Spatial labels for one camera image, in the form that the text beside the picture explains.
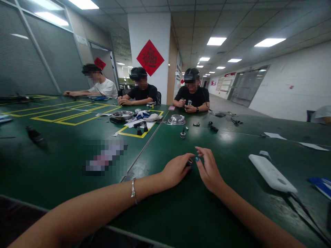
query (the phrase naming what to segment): floor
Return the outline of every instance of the floor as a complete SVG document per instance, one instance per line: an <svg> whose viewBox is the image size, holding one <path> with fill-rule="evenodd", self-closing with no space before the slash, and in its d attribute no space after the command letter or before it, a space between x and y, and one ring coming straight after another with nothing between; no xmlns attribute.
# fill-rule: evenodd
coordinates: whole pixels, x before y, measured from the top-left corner
<svg viewBox="0 0 331 248"><path fill-rule="evenodd" d="M245 114L245 115L255 115L255 116L262 116L268 117L265 114L260 112L251 110L243 105L234 103L232 101L228 101L224 98L209 94L209 101L210 101L210 108L213 110L214 113L220 112L232 112L234 114Z"/></svg>

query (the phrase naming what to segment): white cloth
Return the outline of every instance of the white cloth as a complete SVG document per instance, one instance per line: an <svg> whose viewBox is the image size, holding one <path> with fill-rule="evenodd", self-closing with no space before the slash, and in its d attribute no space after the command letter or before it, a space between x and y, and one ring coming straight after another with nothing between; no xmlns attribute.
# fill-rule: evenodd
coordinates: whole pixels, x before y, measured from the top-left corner
<svg viewBox="0 0 331 248"><path fill-rule="evenodd" d="M107 97L111 97L116 99L118 96L116 85L113 81L106 79L103 83L96 83L89 92L97 92L99 91Z"/></svg>
<svg viewBox="0 0 331 248"><path fill-rule="evenodd" d="M331 106L323 106L313 113L311 122L325 124L324 117L331 117Z"/></svg>

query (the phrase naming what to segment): hair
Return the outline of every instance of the hair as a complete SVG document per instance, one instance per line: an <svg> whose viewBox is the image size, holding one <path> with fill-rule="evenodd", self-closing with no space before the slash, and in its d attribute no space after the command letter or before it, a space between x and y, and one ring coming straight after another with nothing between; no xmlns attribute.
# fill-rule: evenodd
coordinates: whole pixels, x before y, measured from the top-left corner
<svg viewBox="0 0 331 248"><path fill-rule="evenodd" d="M95 64L86 64L83 66L82 73L84 75L90 74L90 73L95 73L95 72L100 72L102 75L102 70L97 67Z"/></svg>

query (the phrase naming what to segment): red diamond sign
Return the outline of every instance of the red diamond sign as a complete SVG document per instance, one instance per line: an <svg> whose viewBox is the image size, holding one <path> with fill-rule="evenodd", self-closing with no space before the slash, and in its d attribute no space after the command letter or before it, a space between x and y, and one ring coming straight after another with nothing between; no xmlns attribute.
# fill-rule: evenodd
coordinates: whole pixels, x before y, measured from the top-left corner
<svg viewBox="0 0 331 248"><path fill-rule="evenodd" d="M152 76L164 62L164 58L162 58L151 40L148 40L146 45L140 51L137 60L150 76Z"/></svg>

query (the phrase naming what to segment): stainless steel bowl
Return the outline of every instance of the stainless steel bowl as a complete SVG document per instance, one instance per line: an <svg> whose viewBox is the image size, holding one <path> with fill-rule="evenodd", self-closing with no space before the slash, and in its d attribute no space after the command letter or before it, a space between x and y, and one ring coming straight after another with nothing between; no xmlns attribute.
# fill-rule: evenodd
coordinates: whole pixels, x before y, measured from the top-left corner
<svg viewBox="0 0 331 248"><path fill-rule="evenodd" d="M113 113L113 117L119 121L131 119L134 115L132 111L118 111Z"/></svg>
<svg viewBox="0 0 331 248"><path fill-rule="evenodd" d="M181 126L181 125L185 125L186 121L185 121L185 117L182 115L172 115L168 122L172 125L176 125L176 126Z"/></svg>

